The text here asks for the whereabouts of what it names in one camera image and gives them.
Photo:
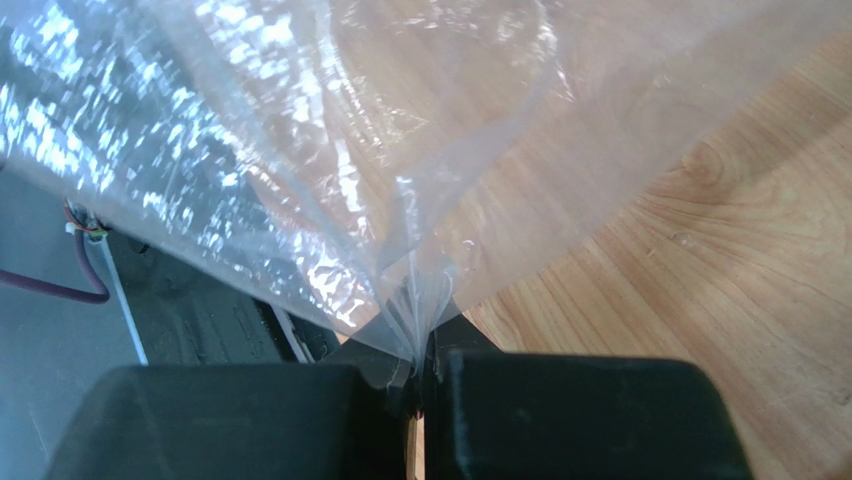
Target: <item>clear plastic bag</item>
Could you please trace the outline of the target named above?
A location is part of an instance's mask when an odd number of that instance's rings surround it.
[[[849,5],[7,0],[0,153],[418,360],[454,308],[567,251]]]

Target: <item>wooden surface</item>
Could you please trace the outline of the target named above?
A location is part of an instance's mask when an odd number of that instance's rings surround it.
[[[852,479],[850,113],[845,35],[469,317],[506,350],[691,360],[758,478]]]

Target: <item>gray surface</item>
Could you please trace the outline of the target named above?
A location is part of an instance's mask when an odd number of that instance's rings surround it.
[[[0,268],[89,289],[64,224],[58,198],[0,171]],[[87,248],[113,293],[106,305],[0,285],[0,480],[40,478],[88,389],[139,363],[103,251]]]

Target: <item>wood grain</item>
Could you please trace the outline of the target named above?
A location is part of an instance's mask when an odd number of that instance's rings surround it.
[[[758,478],[852,478],[850,113],[846,34],[468,316],[506,350],[693,361]]]

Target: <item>purple cable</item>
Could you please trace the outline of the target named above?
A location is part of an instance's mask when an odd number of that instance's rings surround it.
[[[109,290],[107,290],[104,282],[95,273],[92,268],[92,263],[89,262],[89,257],[86,255],[86,246],[83,241],[83,232],[77,230],[74,232],[75,247],[77,251],[77,261],[80,263],[80,268],[83,269],[83,274],[89,279],[95,293],[84,292],[74,288],[63,287],[54,283],[43,282],[34,278],[25,277],[16,273],[0,270],[0,285],[9,285],[30,292],[43,293],[52,297],[64,298],[66,300],[74,300],[76,302],[91,303],[100,305],[109,301]]]

